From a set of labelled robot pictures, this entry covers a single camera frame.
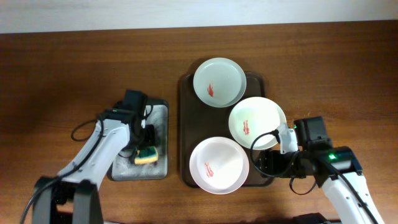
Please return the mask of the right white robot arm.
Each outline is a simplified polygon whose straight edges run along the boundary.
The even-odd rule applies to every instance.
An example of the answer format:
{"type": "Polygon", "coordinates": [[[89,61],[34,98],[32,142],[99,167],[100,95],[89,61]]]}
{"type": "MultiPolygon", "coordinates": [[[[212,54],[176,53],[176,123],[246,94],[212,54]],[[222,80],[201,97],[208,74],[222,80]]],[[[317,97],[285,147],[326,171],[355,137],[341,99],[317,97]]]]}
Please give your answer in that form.
{"type": "Polygon", "coordinates": [[[341,223],[383,222],[357,157],[347,146],[333,147],[322,117],[295,120],[293,128],[281,124],[269,135],[280,149],[267,149],[252,161],[261,175],[291,182],[312,176],[341,223]]]}

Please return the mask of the pink white plate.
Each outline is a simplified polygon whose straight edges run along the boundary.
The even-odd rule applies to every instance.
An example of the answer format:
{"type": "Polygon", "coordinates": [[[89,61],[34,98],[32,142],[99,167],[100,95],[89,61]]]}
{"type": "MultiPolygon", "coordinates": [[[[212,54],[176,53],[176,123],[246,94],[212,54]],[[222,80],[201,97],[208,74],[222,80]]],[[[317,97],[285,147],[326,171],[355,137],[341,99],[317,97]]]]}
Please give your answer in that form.
{"type": "Polygon", "coordinates": [[[211,194],[224,195],[243,186],[249,174],[249,160],[235,141],[212,137],[194,148],[189,169],[199,188],[211,194]]]}

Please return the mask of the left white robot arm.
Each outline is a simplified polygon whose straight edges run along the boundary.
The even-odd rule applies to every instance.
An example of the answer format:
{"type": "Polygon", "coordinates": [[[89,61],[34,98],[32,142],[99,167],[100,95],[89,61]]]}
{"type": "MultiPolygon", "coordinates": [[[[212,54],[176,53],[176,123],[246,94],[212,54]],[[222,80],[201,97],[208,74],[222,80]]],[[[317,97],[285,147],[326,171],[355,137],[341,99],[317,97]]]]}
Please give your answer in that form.
{"type": "Polygon", "coordinates": [[[124,99],[93,120],[95,128],[75,158],[55,177],[41,177],[21,216],[30,209],[33,223],[104,223],[99,187],[119,153],[131,150],[135,165],[159,159],[154,126],[146,125],[148,97],[127,90],[124,99]]]}

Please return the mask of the cream white plate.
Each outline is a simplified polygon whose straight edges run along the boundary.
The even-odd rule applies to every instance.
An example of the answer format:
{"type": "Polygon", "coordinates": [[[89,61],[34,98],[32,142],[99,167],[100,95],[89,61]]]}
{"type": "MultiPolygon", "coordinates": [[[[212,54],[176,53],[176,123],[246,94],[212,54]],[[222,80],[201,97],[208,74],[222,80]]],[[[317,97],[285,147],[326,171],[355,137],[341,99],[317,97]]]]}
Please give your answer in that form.
{"type": "Polygon", "coordinates": [[[274,101],[254,96],[240,101],[229,114],[228,127],[233,139],[245,148],[253,144],[254,150],[271,148],[277,144],[272,135],[255,139],[277,129],[287,119],[282,108],[274,101]]]}

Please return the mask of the green yellow sponge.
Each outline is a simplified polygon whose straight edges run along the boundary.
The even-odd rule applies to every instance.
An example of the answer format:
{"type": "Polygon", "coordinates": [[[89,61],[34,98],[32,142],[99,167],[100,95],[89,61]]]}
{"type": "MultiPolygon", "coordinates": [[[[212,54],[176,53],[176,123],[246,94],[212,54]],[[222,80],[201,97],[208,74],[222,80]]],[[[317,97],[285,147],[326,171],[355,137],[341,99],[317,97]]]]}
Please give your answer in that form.
{"type": "Polygon", "coordinates": [[[155,146],[150,146],[144,149],[137,150],[134,158],[135,165],[150,164],[157,162],[159,159],[159,153],[155,146]]]}

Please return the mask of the pale green plate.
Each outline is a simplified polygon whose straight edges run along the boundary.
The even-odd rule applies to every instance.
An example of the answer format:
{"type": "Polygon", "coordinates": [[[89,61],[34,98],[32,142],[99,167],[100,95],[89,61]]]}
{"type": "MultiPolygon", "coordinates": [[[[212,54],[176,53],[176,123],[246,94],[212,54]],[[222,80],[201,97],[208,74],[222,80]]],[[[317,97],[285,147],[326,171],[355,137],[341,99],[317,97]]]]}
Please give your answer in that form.
{"type": "Polygon", "coordinates": [[[206,105],[225,108],[237,103],[246,91],[246,74],[228,58],[211,58],[193,75],[196,96],[206,105]]]}

